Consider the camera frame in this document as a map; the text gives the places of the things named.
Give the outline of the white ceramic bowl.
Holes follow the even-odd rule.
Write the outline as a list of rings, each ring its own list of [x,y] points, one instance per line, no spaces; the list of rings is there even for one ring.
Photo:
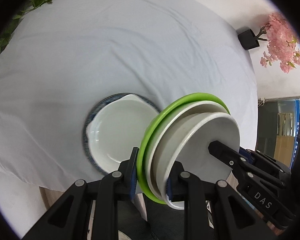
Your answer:
[[[239,150],[239,127],[228,113],[201,113],[181,120],[172,129],[172,135],[159,146],[159,159],[155,161],[155,181],[163,201],[176,210],[184,209],[184,202],[171,202],[166,194],[168,176],[175,161],[185,171],[201,180],[215,183],[226,180],[231,168],[211,155],[208,146],[219,141],[234,151]]]

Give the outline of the cream ceramic bowl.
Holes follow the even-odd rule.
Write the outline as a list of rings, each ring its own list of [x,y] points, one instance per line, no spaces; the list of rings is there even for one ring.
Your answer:
[[[159,159],[159,146],[172,135],[172,129],[175,128],[181,120],[185,120],[187,117],[191,117],[195,114],[207,112],[228,113],[222,105],[211,100],[189,102],[171,110],[159,121],[152,132],[143,154],[142,174],[145,176],[149,190],[159,201],[162,201],[162,197],[157,182],[155,181],[154,168],[155,161]]]

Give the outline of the green plastic bowl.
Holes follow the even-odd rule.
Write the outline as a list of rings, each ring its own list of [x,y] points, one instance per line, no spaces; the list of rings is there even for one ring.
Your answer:
[[[136,175],[143,193],[152,201],[165,204],[161,198],[161,193],[151,185],[151,165],[154,152],[159,141],[164,136],[168,128],[187,110],[197,110],[199,106],[207,107],[210,104],[215,112],[230,114],[226,104],[218,97],[208,93],[193,93],[171,103],[160,112],[149,124],[141,142],[136,160]]]

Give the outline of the pink artificial blossom tree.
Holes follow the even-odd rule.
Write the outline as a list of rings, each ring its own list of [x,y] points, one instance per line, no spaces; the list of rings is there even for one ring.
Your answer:
[[[267,16],[267,21],[256,35],[257,41],[267,42],[267,51],[260,58],[264,68],[273,62],[279,62],[280,69],[288,74],[296,66],[300,66],[300,38],[290,23],[279,12]]]

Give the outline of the black flower pot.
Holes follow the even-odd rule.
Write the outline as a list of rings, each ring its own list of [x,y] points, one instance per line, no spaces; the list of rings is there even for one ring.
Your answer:
[[[238,40],[244,50],[251,50],[260,46],[254,32],[247,29],[237,35]]]

